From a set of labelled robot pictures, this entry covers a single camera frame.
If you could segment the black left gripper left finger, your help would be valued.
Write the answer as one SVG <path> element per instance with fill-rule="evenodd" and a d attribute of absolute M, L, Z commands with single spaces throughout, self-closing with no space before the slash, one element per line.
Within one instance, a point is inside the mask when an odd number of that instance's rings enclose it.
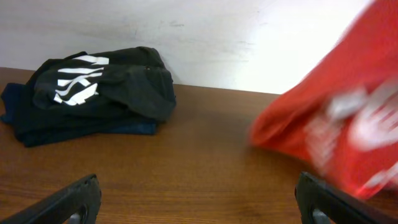
<path fill-rule="evenodd" d="M 100 185 L 96 174 L 90 174 L 1 220 L 1 224 L 94 224 L 100 206 Z"/>

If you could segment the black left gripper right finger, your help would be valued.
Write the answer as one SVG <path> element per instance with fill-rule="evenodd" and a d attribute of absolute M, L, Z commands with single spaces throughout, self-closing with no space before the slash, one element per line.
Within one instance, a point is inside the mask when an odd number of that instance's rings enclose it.
<path fill-rule="evenodd" d="M 295 199 L 303 224 L 397 224 L 397 219 L 372 208 L 352 196 L 302 172 Z"/>

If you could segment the red soccer t-shirt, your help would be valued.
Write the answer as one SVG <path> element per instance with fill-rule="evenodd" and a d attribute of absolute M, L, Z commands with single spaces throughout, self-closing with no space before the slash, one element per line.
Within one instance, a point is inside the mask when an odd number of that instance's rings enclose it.
<path fill-rule="evenodd" d="M 397 190 L 397 0 L 373 1 L 338 45 L 255 120 L 249 141 L 309 163 L 357 198 Z"/>

